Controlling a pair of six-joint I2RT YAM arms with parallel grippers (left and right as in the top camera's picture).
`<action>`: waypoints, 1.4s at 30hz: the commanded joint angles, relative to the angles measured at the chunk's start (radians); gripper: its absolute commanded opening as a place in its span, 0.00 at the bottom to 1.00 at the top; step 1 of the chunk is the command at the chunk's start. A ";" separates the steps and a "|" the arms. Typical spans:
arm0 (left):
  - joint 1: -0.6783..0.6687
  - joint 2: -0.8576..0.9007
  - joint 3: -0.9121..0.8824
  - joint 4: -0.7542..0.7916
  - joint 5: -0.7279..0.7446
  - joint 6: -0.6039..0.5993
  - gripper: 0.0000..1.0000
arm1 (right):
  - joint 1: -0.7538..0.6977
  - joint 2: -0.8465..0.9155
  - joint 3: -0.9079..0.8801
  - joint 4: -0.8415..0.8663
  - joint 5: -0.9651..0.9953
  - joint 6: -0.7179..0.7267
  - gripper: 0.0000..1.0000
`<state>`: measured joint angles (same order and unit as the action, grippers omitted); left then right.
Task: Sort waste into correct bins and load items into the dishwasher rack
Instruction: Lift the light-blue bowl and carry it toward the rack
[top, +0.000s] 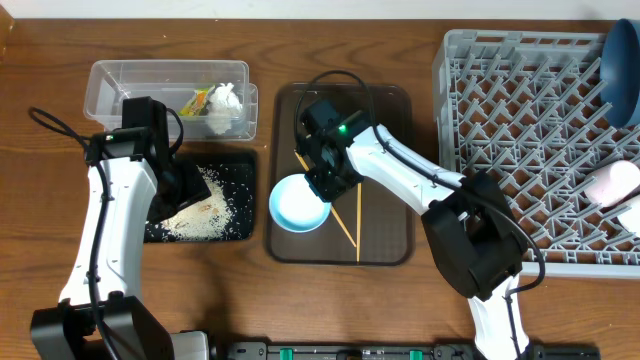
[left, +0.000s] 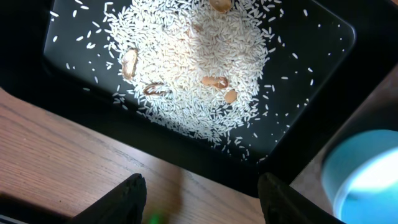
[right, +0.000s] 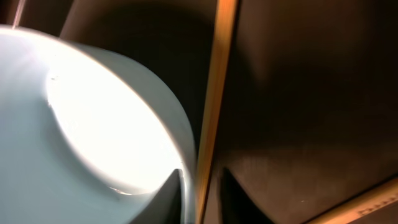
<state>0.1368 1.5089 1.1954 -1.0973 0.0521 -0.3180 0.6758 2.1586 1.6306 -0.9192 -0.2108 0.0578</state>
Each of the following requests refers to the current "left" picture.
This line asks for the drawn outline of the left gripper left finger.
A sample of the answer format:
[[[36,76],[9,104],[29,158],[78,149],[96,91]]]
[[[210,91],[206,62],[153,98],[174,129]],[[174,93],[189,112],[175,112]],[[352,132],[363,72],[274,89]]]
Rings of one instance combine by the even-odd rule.
[[[87,209],[69,224],[140,224],[146,205],[145,178],[135,173]]]

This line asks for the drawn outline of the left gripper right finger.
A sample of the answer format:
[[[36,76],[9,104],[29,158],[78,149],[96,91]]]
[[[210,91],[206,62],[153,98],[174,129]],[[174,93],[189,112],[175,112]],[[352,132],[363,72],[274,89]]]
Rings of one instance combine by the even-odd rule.
[[[341,223],[271,173],[259,177],[257,188],[266,224]]]

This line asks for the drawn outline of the light blue bowl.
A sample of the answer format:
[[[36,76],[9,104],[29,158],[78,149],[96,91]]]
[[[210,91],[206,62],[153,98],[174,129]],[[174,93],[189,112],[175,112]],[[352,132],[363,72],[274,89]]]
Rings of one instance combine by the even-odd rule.
[[[355,134],[327,155],[322,186],[344,223],[397,224],[397,132]]]

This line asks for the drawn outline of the rice food scraps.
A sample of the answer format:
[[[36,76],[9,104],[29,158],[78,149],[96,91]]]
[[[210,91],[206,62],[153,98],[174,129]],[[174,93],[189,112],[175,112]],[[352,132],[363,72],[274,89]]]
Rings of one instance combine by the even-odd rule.
[[[115,105],[240,161],[263,160],[355,33],[319,1],[54,1],[51,65]]]

